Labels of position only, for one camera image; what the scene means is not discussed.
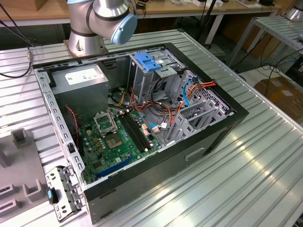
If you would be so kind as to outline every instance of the small blue tab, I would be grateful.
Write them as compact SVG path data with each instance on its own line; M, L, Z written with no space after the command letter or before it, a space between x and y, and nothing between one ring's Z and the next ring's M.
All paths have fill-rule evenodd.
M135 53L134 55L137 60L145 67L146 71L149 72L161 69L161 66L158 65L148 53Z
M48 198L49 198L49 199L52 197L52 192L51 192L51 190L48 190L47 195L48 195Z

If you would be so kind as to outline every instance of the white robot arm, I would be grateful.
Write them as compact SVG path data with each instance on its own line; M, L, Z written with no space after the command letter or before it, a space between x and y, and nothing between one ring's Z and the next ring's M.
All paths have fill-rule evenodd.
M128 0L68 0L71 18L69 50L75 56L103 52L102 37L125 44L137 27Z

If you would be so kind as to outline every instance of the open computer tower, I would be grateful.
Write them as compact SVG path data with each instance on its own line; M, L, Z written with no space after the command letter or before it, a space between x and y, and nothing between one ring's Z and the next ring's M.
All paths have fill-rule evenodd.
M45 175L58 221L92 223L212 152L248 112L172 44L34 65L67 166Z

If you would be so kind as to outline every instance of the workbench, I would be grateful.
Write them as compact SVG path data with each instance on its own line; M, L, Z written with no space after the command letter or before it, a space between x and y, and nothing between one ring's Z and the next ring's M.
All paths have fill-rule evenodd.
M272 105L186 33L177 30L134 35L110 52L172 42L237 102L246 119L206 157L108 215L95 226L288 226L303 212L303 128ZM70 58L64 44L35 47L35 63ZM27 49L0 52L0 71L18 75ZM44 171L65 165L33 71L0 77L0 136L31 130ZM42 203L4 223L58 226L53 207ZM90 226L83 208L60 226Z
M198 7L192 3L186 3L183 6L173 4L170 0L164 2L149 1L146 3L146 18L163 17L189 17L201 16L204 7ZM210 44L223 19L227 14L247 14L247 13L265 13L270 12L270 16L276 15L281 7L275 5L262 6L261 8L247 8L235 0L224 3L221 7L215 7L211 15L216 15L216 19L206 39L206 44ZM49 24L67 24L70 22L68 5L66 0L48 0L37 12L13 7L5 7L11 17L19 26L30 25L49 25ZM144 17L144 12L138 9L139 18ZM3 11L0 10L0 20L3 20L8 26L13 26Z

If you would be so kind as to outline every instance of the slotted aluminum surface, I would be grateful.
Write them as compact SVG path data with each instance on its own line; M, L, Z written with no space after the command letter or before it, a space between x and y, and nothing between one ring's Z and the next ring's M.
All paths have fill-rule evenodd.
M303 22L293 22L283 16L278 16L256 18L255 24L295 50L303 48L303 41L298 38L300 34L303 34Z
M110 51L172 42L217 80L249 115L202 160L143 194L95 226L291 226L303 212L303 130L187 34L177 30L134 35ZM27 67L26 49L0 52L0 71ZM37 47L36 62L69 58L63 44ZM45 172L65 160L32 71L19 79L0 77L0 136L31 129ZM58 224L45 202L2 226L90 226L83 209Z

